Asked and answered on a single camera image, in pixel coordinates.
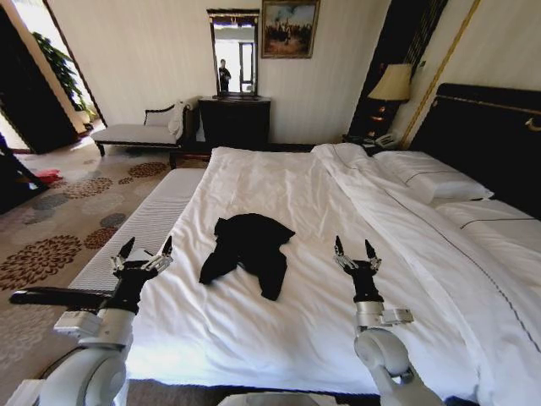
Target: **door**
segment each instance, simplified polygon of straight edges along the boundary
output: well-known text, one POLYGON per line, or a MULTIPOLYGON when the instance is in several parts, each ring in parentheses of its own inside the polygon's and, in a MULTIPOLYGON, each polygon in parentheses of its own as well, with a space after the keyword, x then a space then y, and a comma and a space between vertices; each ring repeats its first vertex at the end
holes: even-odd
POLYGON ((240 57, 240 91, 249 93, 254 91, 254 43, 239 42, 238 53, 240 57))
POLYGON ((0 7, 0 108, 36 154, 74 143, 77 133, 30 55, 19 32, 0 7))

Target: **red object on floor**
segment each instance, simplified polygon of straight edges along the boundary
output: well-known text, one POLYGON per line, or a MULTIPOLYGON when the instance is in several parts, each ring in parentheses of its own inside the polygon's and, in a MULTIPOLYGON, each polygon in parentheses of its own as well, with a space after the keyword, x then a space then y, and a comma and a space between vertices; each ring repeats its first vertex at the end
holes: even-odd
POLYGON ((51 184, 57 180, 62 179, 62 176, 59 175, 60 171, 58 169, 44 169, 36 173, 36 176, 44 183, 51 184))

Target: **upholstered bench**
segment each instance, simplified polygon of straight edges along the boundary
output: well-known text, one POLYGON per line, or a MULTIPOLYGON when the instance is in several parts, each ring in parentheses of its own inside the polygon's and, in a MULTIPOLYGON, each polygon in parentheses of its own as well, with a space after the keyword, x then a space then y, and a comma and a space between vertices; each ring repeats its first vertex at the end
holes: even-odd
POLYGON ((204 173, 204 169, 195 168, 175 169, 168 173, 69 287, 114 290, 118 280, 112 275, 111 257, 117 255, 132 237, 135 237, 135 248, 143 248, 152 254, 158 252, 204 173))
POLYGON ((199 129, 198 97, 161 110, 145 110, 143 124, 115 124, 91 135, 105 155, 104 145, 179 148, 195 139, 199 129))

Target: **floral rug pattern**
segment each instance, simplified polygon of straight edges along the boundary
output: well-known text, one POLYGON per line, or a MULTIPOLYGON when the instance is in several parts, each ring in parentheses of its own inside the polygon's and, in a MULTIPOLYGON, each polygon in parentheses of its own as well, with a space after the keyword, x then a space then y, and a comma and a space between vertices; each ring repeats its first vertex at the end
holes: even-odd
MULTIPOLYGON (((50 189, 0 215, 0 404, 23 379, 36 378, 77 343, 52 331, 64 311, 16 306, 14 290, 66 288, 169 172, 166 151, 77 145, 18 159, 33 172, 59 169, 50 189)), ((179 161, 177 167, 205 167, 179 161)))

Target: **telephone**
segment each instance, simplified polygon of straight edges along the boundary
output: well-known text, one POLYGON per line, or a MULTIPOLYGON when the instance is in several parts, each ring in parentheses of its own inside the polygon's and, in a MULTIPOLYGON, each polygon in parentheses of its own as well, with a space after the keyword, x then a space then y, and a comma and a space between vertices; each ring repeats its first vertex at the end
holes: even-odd
POLYGON ((395 145, 398 144, 398 140, 395 138, 395 135, 393 133, 389 133, 386 135, 381 135, 376 141, 375 144, 383 148, 385 150, 392 149, 395 145))

